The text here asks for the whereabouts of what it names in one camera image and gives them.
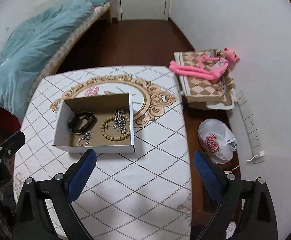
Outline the checkered brown cushion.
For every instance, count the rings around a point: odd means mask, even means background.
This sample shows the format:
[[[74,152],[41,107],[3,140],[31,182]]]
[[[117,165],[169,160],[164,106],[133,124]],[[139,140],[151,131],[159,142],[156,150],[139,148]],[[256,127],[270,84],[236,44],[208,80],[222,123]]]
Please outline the checkered brown cushion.
[[[195,66],[196,57],[202,54],[216,56],[218,49],[180,51],[174,53],[178,64]],[[231,71],[228,69],[217,81],[208,81],[190,76],[179,76],[182,91],[190,107],[198,109],[231,110],[237,98]]]

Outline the white cardboard box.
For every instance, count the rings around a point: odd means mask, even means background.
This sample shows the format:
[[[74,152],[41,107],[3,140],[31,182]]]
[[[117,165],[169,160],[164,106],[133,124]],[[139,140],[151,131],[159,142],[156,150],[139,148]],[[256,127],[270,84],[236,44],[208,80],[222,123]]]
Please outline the white cardboard box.
[[[94,113],[96,122],[88,131],[76,134],[67,122],[76,113]],[[60,104],[52,145],[69,153],[135,153],[131,94],[108,94],[68,99]]]

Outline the black fitness band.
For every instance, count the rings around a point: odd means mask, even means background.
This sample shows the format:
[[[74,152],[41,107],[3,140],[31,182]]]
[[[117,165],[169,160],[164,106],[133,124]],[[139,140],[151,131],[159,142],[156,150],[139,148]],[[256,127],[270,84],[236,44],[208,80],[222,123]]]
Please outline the black fitness band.
[[[83,111],[76,113],[70,120],[67,122],[67,126],[71,132],[76,134],[85,133],[90,129],[90,127],[96,122],[97,118],[94,113]]]

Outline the teal duvet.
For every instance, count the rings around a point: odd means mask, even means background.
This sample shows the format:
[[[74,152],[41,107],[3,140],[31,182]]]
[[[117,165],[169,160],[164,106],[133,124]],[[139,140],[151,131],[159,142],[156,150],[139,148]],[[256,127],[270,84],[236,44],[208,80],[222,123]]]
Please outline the teal duvet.
[[[0,52],[0,109],[22,120],[43,70],[70,35],[112,0],[50,0],[17,26]]]

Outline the white charger plug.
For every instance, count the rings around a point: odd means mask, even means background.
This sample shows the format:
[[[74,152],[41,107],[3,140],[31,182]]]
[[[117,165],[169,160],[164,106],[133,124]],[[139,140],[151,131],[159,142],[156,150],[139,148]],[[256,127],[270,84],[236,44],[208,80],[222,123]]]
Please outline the white charger plug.
[[[260,151],[256,155],[254,155],[251,159],[246,160],[247,162],[253,161],[254,159],[262,158],[265,155],[265,151]]]

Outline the pink panther plush toy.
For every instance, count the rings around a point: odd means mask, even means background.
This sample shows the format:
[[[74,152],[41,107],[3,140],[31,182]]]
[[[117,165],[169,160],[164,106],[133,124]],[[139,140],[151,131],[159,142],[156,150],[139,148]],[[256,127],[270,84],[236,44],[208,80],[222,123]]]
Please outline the pink panther plush toy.
[[[228,68],[240,60],[240,56],[228,47],[218,50],[216,56],[202,54],[196,57],[195,66],[181,65],[171,61],[169,70],[179,76],[190,76],[208,81],[217,81]]]

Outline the white power strip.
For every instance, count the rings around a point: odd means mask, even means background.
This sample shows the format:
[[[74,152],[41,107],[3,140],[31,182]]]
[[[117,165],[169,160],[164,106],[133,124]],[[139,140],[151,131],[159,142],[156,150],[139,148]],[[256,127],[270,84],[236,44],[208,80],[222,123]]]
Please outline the white power strip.
[[[245,94],[242,90],[240,90],[237,95],[237,105],[239,109],[239,113],[241,115],[242,121],[244,123],[244,127],[248,136],[251,155],[252,157],[259,153],[260,151],[264,151],[263,144],[261,142],[261,137],[259,135],[259,129],[254,121],[254,116],[252,113],[252,109],[248,103],[248,100],[245,97]],[[247,163],[258,164],[265,161],[265,156],[259,159],[254,159],[253,161]]]

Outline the bed with checkered mattress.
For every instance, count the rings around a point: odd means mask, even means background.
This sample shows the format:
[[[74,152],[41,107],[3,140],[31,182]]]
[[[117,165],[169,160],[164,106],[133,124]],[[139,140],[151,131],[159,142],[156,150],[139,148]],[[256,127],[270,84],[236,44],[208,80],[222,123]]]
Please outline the bed with checkered mattress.
[[[11,1],[12,0],[3,0],[2,2],[0,2],[0,52],[2,51],[12,31],[25,20],[28,20],[29,18],[32,18],[33,16],[36,16],[42,11],[46,10],[47,6],[45,4],[50,0],[45,1],[38,5],[27,7],[25,10],[22,10],[19,5],[15,5],[15,6],[11,5]],[[70,52],[70,50],[75,45],[75,43],[90,28],[90,26],[92,26],[97,20],[99,20],[110,9],[112,2],[113,0],[103,6],[99,6],[98,9],[100,13],[94,15],[93,19],[88,18],[80,27],[78,27],[70,35],[68,40],[64,43],[64,45],[60,48],[60,50],[57,51],[54,57],[52,57],[50,61],[48,62],[48,64],[46,65],[45,69],[43,70],[43,73],[45,74],[43,78],[49,76],[50,74],[52,74],[55,70],[59,68],[62,61],[65,59],[65,57]]]

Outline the white plastic bag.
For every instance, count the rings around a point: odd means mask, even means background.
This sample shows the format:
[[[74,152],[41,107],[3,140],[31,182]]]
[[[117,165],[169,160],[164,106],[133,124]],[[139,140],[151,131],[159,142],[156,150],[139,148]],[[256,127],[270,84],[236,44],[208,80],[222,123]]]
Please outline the white plastic bag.
[[[222,121],[207,119],[198,129],[199,141],[214,164],[225,164],[232,160],[237,150],[237,139]]]

